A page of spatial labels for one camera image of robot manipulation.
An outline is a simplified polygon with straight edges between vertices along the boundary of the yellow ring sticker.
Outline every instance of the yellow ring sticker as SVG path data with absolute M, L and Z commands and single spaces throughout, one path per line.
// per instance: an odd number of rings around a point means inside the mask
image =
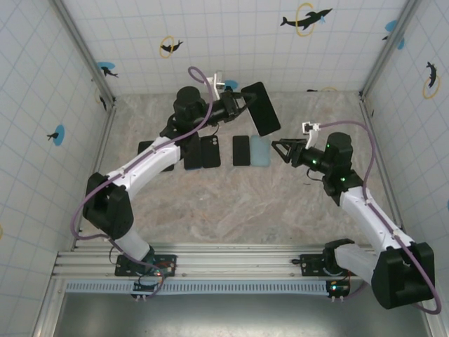
M 438 93 L 438 91 L 440 90 L 440 85 L 441 85 L 441 79 L 440 76 L 436 75 L 436 79 L 438 79 L 438 86 L 436 87 L 436 90 L 434 93 L 432 93 L 430 96 L 426 95 L 426 88 L 427 88 L 427 84 L 430 82 L 430 78 L 428 78 L 425 82 L 424 82 L 424 86 L 422 87 L 422 97 L 424 97 L 426 100 L 430 100 L 431 98 L 435 97 L 435 95 Z
M 300 5 L 300 6 L 297 8 L 297 10 L 296 10 L 296 17 L 295 17 L 295 27 L 296 27 L 296 34 L 297 34 L 299 37 L 308 37 L 311 33 L 314 32 L 314 29 L 315 29 L 315 24 L 313 24 L 313 25 L 311 26 L 310 32 L 307 33 L 307 34 L 303 34 L 303 33 L 301 33 L 301 32 L 298 30 L 298 26 L 297 26 L 297 16 L 298 16 L 298 14 L 300 13 L 301 8 L 304 7 L 304 6 L 308 6 L 308 7 L 310 7 L 310 9 L 314 9 L 314 7 L 313 7 L 311 4 L 309 4 L 308 2 L 304 2 L 302 5 Z
M 168 39 L 171 40 L 171 49 L 170 49 L 170 53 L 169 53 L 168 55 L 164 56 L 164 55 L 162 55 L 162 45 L 163 45 L 163 43 L 164 43 L 165 41 L 167 41 Z M 173 54 L 173 48 L 175 48 L 175 38 L 172 37 L 171 35 L 168 35 L 167 37 L 165 37 L 165 38 L 162 40 L 161 45 L 159 46 L 159 55 L 160 55 L 162 58 L 169 58 L 169 57 L 171 56 L 171 54 Z
M 97 100 L 97 92 L 98 92 L 98 88 L 95 88 L 95 92 L 93 93 L 93 97 L 95 98 L 95 101 L 97 102 L 97 104 L 100 104 L 100 101 Z

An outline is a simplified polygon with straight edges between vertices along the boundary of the white connector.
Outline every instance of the white connector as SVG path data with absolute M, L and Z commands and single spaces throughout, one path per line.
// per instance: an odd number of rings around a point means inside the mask
M 309 135 L 306 144 L 306 150 L 316 144 L 318 140 L 318 131 L 320 131 L 320 123 L 310 123 L 306 121 L 302 123 L 302 134 Z
M 222 82 L 222 71 L 217 70 L 216 73 L 214 73 L 213 77 L 208 77 L 208 82 L 213 88 L 213 92 L 215 94 L 215 99 L 220 99 L 220 94 L 218 93 L 218 89 L 223 89 L 225 87 L 225 83 Z

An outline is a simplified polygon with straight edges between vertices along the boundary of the metal corner post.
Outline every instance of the metal corner post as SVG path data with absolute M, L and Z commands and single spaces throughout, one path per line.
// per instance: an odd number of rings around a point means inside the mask
M 363 97 L 367 97 L 372 91 L 376 81 L 379 79 L 380 74 L 387 65 L 387 62 L 389 61 L 391 55 L 401 42 L 408 24 L 412 20 L 412 17 L 416 13 L 416 10 L 421 3 L 422 0 L 407 0 L 407 3 L 404 6 L 401 15 L 399 16 L 399 19 L 397 20 L 393 32 L 391 32 L 391 34 L 388 36 L 385 47 L 379 54 L 379 57 L 377 58 L 373 68 L 371 69 L 368 79 L 363 85 L 363 89 L 361 91 Z
M 97 63 L 93 58 L 91 52 L 89 51 L 86 43 L 83 40 L 81 34 L 79 34 L 78 29 L 69 14 L 66 6 L 63 3 L 63 0 L 49 0 L 50 5 L 58 15 L 62 26 L 65 28 L 68 33 L 70 39 L 72 40 L 75 48 L 80 53 L 83 58 L 89 72 L 92 75 L 93 81 L 97 84 L 98 90 L 101 93 L 101 96 L 110 104 L 114 104 L 114 94 L 111 89 L 107 85 L 105 78 L 103 77 L 101 71 L 97 67 Z

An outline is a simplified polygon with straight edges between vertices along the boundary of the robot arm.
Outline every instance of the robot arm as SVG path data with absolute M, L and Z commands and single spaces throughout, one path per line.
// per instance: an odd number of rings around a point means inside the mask
M 321 151 L 312 146 L 319 128 L 306 123 L 303 129 L 311 133 L 308 140 L 281 139 L 272 143 L 273 148 L 293 167 L 305 165 L 323 173 L 326 194 L 357 222 L 374 249 L 374 254 L 368 253 L 349 239 L 327 243 L 323 250 L 327 273 L 336 275 L 342 269 L 352 271 L 372 286 L 376 299 L 388 309 L 433 298 L 431 289 L 397 239 L 411 251 L 434 284 L 433 251 L 427 243 L 417 244 L 398 228 L 368 189 L 363 193 L 363 181 L 351 169 L 350 136 L 338 132 L 330 134 L 325 150 Z
M 219 84 L 215 76 L 211 81 L 214 86 Z M 254 93 L 234 93 L 229 90 L 221 93 L 219 99 L 213 102 L 212 111 L 203 127 L 234 120 L 252 104 L 255 97 Z M 239 98 L 246 99 L 247 103 L 243 107 L 237 103 Z M 197 88 L 188 86 L 177 92 L 173 107 L 175 113 L 170 116 L 167 126 L 152 146 L 107 175 L 94 173 L 88 179 L 86 189 L 86 194 L 89 194 L 109 177 L 120 176 L 85 203 L 83 216 L 114 240 L 131 258 L 146 263 L 152 263 L 154 251 L 133 226 L 131 202 L 152 178 L 181 160 L 189 151 L 192 138 L 198 135 L 194 133 L 158 150 L 155 148 L 194 130 L 204 120 L 208 105 L 201 98 Z

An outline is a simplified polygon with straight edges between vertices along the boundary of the marble floor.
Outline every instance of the marble floor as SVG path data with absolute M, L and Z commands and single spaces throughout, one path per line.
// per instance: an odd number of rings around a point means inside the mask
M 355 92 L 270 93 L 270 98 L 282 125 L 268 136 L 271 140 L 301 138 L 303 121 L 363 121 Z M 155 139 L 173 113 L 174 99 L 175 94 L 121 96 L 100 172 L 120 167 L 137 154 L 139 142 Z M 205 128 L 200 136 L 214 130 Z M 370 159 L 365 131 L 356 126 L 326 129 L 316 146 L 323 148 L 335 131 L 351 135 L 354 168 L 363 177 Z M 323 244 L 349 237 L 368 243 L 322 184 L 306 177 L 306 168 L 284 164 L 273 149 L 270 167 L 232 166 L 232 136 L 254 134 L 250 115 L 244 112 L 217 133 L 220 168 L 185 171 L 178 163 L 174 171 L 160 173 L 147 184 L 132 203 L 140 235 L 148 242 Z M 377 167 L 368 187 L 390 214 Z M 83 234 L 96 232 L 85 222 L 82 228 Z

